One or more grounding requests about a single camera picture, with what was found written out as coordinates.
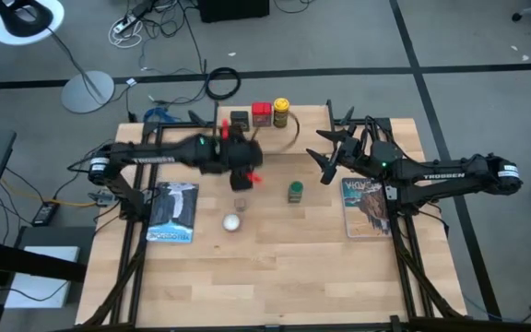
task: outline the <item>book cover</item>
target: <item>book cover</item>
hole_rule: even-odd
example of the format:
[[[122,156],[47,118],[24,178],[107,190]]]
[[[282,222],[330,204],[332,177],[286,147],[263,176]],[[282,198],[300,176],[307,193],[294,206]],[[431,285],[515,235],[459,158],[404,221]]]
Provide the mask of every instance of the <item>book cover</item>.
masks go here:
[[[341,179],[341,199],[348,237],[390,236],[383,186],[365,178]]]
[[[194,239],[198,184],[158,183],[154,195],[147,240],[191,243]]]

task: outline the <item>small red object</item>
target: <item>small red object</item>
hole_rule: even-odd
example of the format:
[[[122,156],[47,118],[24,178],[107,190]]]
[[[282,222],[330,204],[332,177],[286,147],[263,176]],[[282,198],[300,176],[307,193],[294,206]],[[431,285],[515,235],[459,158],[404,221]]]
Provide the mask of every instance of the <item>small red object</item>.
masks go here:
[[[272,104],[270,102],[254,102],[251,105],[254,126],[272,125]]]
[[[222,139],[229,139],[229,121],[222,120]]]
[[[249,181],[253,182],[253,183],[256,183],[256,184],[259,184],[262,182],[262,178],[259,177],[257,174],[255,174],[254,172],[250,172],[247,174],[247,179],[249,179]]]

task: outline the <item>wooden tabletop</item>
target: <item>wooden tabletop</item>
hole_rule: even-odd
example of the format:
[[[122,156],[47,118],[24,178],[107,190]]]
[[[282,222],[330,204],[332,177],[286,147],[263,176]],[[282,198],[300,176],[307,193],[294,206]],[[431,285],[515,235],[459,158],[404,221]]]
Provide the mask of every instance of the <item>wooden tabletop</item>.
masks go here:
[[[221,107],[219,118],[247,107]],[[235,194],[228,176],[200,176],[179,164],[159,167],[159,181],[200,185],[194,241],[190,244],[149,243],[137,326],[256,326],[386,322],[391,314],[407,320],[390,238],[349,239],[342,212],[339,182],[355,177],[344,168],[330,185],[319,183],[321,172],[304,152],[331,152],[331,144],[314,133],[330,127],[326,106],[292,106],[301,123],[290,150],[277,153],[294,136],[285,129],[264,128],[257,134],[265,153],[257,170],[264,179],[252,191]],[[395,140],[412,158],[423,160],[413,119],[391,119]],[[167,129],[173,141],[206,129]],[[118,141],[139,142],[141,124],[121,124]],[[123,170],[132,183],[135,168]],[[148,182],[148,167],[143,184]],[[292,181],[304,184],[302,201],[287,203]],[[243,197],[247,210],[242,228],[226,232],[222,218],[234,213],[233,201]],[[433,207],[425,211],[439,216]],[[99,225],[115,217],[109,213]],[[428,278],[460,313],[466,308],[442,224],[423,215],[414,218]],[[77,313],[87,320],[116,280],[125,222],[115,221],[94,239],[88,274]],[[139,225],[133,248],[136,247]],[[410,276],[418,313],[419,287]],[[131,285],[124,292],[127,317]]]

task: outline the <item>lamp base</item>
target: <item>lamp base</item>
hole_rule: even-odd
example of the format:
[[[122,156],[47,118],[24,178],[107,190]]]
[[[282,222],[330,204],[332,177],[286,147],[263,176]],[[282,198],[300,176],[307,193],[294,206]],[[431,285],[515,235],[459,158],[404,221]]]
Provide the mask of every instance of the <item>lamp base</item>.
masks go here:
[[[81,74],[71,78],[63,88],[61,103],[73,113],[90,113],[106,105],[114,94],[114,80],[110,75],[101,71],[88,71],[87,84]]]

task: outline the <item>power strip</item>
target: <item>power strip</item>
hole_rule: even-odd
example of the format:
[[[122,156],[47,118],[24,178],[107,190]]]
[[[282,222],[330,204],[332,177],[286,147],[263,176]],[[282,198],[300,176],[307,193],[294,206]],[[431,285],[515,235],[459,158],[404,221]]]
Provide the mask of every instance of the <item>power strip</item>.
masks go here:
[[[114,27],[114,33],[118,34],[122,31],[130,28],[138,21],[138,18],[136,18],[134,15],[129,14],[128,17],[126,17],[126,22],[122,21]]]

